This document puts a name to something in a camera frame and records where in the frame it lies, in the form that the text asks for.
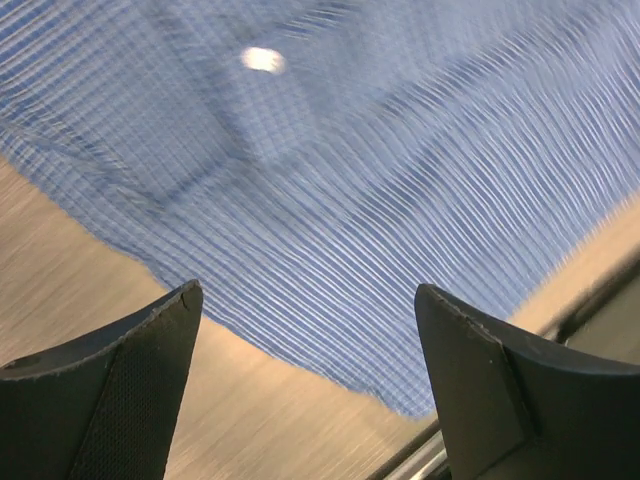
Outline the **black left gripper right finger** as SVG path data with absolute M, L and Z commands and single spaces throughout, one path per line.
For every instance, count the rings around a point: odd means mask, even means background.
M 493 318 L 433 285 L 419 336 L 455 479 L 635 479 L 639 369 Z

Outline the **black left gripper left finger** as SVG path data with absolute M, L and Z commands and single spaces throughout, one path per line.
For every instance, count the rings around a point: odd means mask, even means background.
M 161 479 L 203 292 L 150 305 L 1 368 L 4 479 Z

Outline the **blue plaid long sleeve shirt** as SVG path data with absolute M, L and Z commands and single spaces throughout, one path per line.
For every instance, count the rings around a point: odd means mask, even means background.
M 635 1 L 5 1 L 1 151 L 266 353 L 433 410 L 413 297 L 510 317 L 639 188 Z

